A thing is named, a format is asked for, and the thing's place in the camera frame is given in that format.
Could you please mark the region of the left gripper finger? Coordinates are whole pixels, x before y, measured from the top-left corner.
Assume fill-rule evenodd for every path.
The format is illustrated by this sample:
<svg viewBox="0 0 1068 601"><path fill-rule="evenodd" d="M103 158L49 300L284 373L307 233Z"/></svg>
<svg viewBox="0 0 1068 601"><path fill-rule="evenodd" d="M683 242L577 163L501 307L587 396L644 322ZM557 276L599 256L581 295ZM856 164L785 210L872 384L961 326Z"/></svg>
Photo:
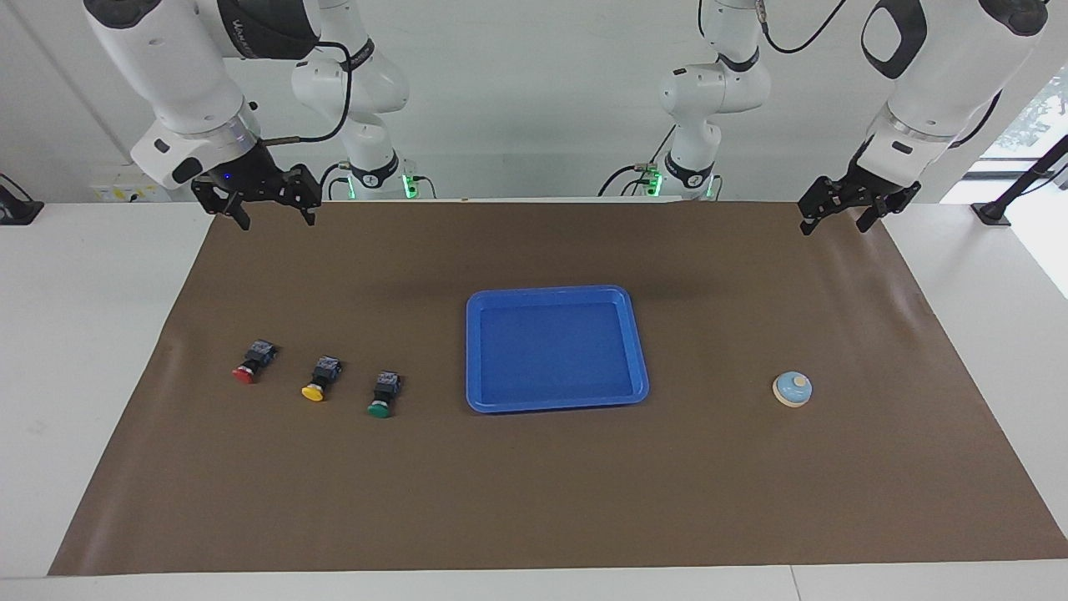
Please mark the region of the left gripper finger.
<svg viewBox="0 0 1068 601"><path fill-rule="evenodd" d="M831 179L816 179L808 190L798 201L798 209L802 215L798 226L804 235L811 235L824 217L834 213L835 187Z"/></svg>
<svg viewBox="0 0 1068 601"><path fill-rule="evenodd" d="M867 233L881 218L897 212L897 194L869 194L867 208L857 219L857 230Z"/></svg>

